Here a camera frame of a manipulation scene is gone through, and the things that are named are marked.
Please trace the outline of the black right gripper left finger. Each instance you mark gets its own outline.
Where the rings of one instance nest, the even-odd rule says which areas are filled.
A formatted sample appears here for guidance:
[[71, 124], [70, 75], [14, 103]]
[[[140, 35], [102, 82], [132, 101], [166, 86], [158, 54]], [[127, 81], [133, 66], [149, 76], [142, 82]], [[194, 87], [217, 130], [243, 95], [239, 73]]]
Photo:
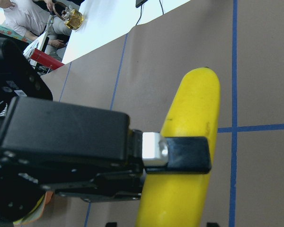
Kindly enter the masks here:
[[117, 227], [117, 222], [107, 222], [105, 227]]

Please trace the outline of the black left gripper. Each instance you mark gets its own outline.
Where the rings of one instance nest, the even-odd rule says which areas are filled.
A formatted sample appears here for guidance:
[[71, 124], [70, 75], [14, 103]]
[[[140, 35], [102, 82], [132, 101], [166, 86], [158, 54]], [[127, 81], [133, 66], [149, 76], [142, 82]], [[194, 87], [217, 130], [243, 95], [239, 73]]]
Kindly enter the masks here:
[[25, 146], [32, 102], [52, 98], [18, 46], [0, 38], [0, 222], [20, 220], [45, 201]]

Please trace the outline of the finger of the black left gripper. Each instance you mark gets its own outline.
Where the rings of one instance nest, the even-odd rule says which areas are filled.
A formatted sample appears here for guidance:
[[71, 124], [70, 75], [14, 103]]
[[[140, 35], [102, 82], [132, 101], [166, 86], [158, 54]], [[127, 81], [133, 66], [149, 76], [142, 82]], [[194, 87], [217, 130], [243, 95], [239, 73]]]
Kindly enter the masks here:
[[28, 112], [30, 162], [45, 191], [90, 201], [139, 197], [146, 169], [168, 161], [158, 132], [129, 128], [125, 113], [53, 101], [33, 101]]

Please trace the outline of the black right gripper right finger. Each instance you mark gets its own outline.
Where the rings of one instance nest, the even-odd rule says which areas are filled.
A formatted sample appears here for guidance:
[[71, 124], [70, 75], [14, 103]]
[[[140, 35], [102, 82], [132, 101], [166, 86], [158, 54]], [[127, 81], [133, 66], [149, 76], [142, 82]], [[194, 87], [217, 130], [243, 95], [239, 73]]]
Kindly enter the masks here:
[[207, 222], [206, 227], [220, 227], [217, 222]]

